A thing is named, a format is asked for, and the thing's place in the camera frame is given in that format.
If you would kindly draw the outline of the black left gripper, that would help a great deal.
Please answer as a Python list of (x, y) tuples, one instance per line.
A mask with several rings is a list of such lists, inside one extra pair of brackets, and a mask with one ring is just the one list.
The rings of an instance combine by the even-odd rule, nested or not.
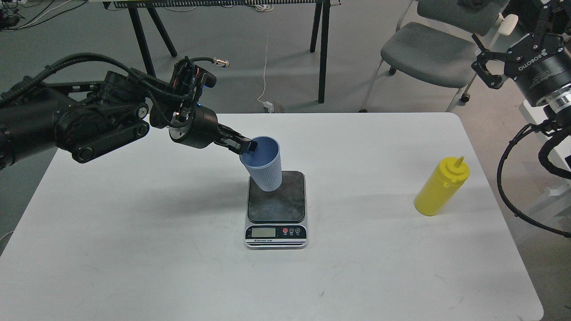
[(255, 152), (258, 147), (257, 141), (226, 125), (218, 125), (217, 115), (209, 108), (196, 108), (184, 127), (169, 129), (169, 136), (177, 144), (198, 149), (206, 148), (214, 142), (237, 155)]

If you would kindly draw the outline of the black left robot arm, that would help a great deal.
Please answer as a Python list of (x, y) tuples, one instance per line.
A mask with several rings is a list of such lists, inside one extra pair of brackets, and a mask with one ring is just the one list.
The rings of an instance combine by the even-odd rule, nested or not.
[[(102, 81), (46, 83), (56, 72), (86, 62), (108, 63), (125, 74), (108, 71)], [(203, 89), (217, 82), (199, 62), (229, 64), (185, 57), (168, 82), (97, 53), (76, 53), (47, 65), (1, 95), (1, 168), (53, 147), (87, 163), (140, 140), (151, 128), (168, 128), (175, 143), (191, 148), (216, 144), (237, 155), (255, 152), (255, 140), (220, 124), (216, 113), (199, 103)]]

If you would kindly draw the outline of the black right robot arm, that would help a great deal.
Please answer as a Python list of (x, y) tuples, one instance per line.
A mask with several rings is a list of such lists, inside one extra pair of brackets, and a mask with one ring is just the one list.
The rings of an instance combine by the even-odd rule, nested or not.
[(491, 89), (499, 89), (507, 78), (512, 79), (532, 107), (542, 106), (547, 119), (540, 124), (526, 124), (510, 140), (497, 167), (497, 186), (501, 199), (514, 215), (523, 221), (554, 234), (570, 237), (567, 231), (545, 226), (522, 213), (507, 198), (501, 184), (502, 169), (512, 148), (531, 132), (542, 132), (548, 137), (538, 160), (550, 173), (570, 179), (570, 171), (555, 166), (549, 154), (571, 134), (570, 83), (571, 57), (564, 39), (550, 30), (553, 9), (570, 13), (568, 0), (550, 0), (543, 4), (534, 31), (508, 48), (506, 53), (486, 49), (479, 38), (472, 38), (480, 49), (472, 69)]

